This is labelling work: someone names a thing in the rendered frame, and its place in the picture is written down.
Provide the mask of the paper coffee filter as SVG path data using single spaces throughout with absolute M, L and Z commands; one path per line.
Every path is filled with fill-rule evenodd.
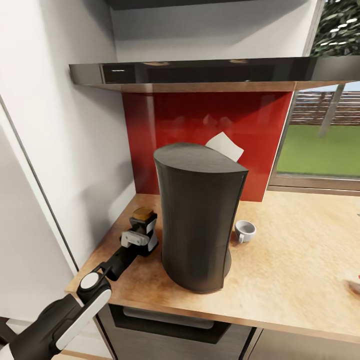
M 226 155 L 235 162 L 238 161 L 244 152 L 244 150 L 235 145 L 224 132 L 221 132 L 209 140 L 206 146 Z

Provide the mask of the coffee cup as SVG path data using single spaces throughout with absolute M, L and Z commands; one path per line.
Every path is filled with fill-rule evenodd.
M 255 236 L 256 227 L 247 220 L 239 220 L 234 225 L 234 231 L 238 238 L 238 242 L 242 244 L 243 242 L 250 241 Z

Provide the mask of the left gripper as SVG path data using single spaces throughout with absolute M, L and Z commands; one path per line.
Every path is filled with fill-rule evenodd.
M 152 237 L 154 231 L 153 229 L 147 234 L 149 238 Z M 133 262 L 133 260 L 138 256 L 141 255 L 143 257 L 147 257 L 149 254 L 149 248 L 148 245 L 137 245 L 132 243 L 129 247 L 121 246 L 114 254 L 113 256 L 118 256 L 128 268 L 130 264 Z

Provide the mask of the bottle of coffee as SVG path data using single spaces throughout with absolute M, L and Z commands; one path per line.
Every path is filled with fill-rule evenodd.
M 150 207 L 139 207 L 132 213 L 132 217 L 129 218 L 132 230 L 144 235 L 147 235 L 151 230 L 153 234 L 150 241 L 147 243 L 148 256 L 159 246 L 159 240 L 156 235 L 156 222 L 158 214 L 154 212 Z

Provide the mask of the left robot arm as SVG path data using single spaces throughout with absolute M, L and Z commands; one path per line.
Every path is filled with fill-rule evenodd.
M 105 306 L 112 295 L 108 279 L 116 282 L 133 260 L 147 257 L 153 229 L 146 235 L 130 229 L 121 235 L 121 247 L 107 262 L 102 262 L 78 284 L 76 294 L 49 304 L 37 320 L 0 349 L 0 360 L 52 360 Z M 100 272 L 101 271 L 101 274 Z

